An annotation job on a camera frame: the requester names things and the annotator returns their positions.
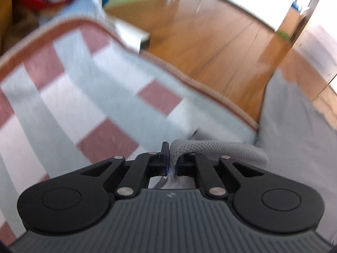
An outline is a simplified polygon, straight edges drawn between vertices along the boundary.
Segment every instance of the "blurred background object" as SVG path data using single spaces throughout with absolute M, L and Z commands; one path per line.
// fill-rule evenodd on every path
M 12 0 L 0 0 L 0 55 L 2 42 L 8 27 L 12 23 Z
M 29 33 L 39 27 L 38 15 L 21 5 L 13 6 L 13 25 L 3 37 L 1 54 L 5 53 Z

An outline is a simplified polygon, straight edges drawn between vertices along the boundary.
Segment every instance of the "checkered cushion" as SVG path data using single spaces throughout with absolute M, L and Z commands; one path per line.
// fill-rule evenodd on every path
M 68 31 L 0 83 L 0 239 L 24 232 L 15 206 L 29 186 L 114 155 L 158 151 L 197 128 L 219 140 L 255 139 L 231 112 L 97 26 Z

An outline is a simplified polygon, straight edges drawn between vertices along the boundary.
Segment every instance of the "silver rivet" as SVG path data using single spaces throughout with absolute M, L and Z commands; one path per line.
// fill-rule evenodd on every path
M 209 191 L 214 196 L 223 196 L 226 194 L 226 189 L 222 187 L 212 187 Z
M 134 190 L 131 187 L 121 187 L 117 189 L 117 193 L 121 196 L 130 196 L 134 193 Z

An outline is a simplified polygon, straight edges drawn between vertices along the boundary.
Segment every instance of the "brown piping edge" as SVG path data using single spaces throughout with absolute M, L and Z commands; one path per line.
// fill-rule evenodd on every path
M 168 71 L 184 84 L 189 87 L 205 94 L 212 100 L 216 101 L 218 104 L 226 107 L 232 113 L 237 115 L 243 122 L 250 126 L 254 131 L 257 131 L 257 122 L 245 113 L 240 107 L 238 107 L 231 100 L 221 95 L 217 91 L 201 84 L 198 81 L 190 78 L 179 69 L 173 65 L 167 63 L 166 61 L 152 55 L 151 53 L 141 50 L 139 54 L 135 51 L 128 49 L 122 42 L 121 38 L 118 36 L 117 32 L 114 30 L 113 25 L 109 24 L 102 18 L 84 16 L 84 17 L 67 17 L 58 18 L 57 20 L 51 21 L 46 25 L 38 28 L 26 38 L 21 40 L 17 45 L 8 50 L 2 57 L 0 57 L 0 81 L 3 80 L 14 68 L 21 64 L 26 58 L 30 57 L 38 50 L 41 46 L 46 45 L 62 34 L 67 33 L 73 29 L 78 28 L 84 24 L 95 25 L 101 30 L 109 33 L 114 40 L 116 40 L 125 50 L 130 53 L 136 54 L 146 60 L 154 63 L 155 65 Z

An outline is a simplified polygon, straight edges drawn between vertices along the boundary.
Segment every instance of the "black round pad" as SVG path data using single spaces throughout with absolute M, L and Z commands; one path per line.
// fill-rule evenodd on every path
M 317 226 L 322 197 L 311 187 L 280 176 L 244 178 L 233 207 L 248 224 L 273 233 L 296 233 Z
M 81 231 L 102 219 L 110 198 L 97 178 L 60 176 L 24 191 L 17 210 L 29 230 L 60 235 Z
M 61 187 L 46 192 L 42 196 L 42 203 L 50 209 L 65 210 L 77 205 L 81 198 L 81 194 L 75 189 Z
M 276 211 L 290 211 L 300 205 L 301 198 L 290 190 L 272 189 L 262 195 L 262 202 Z

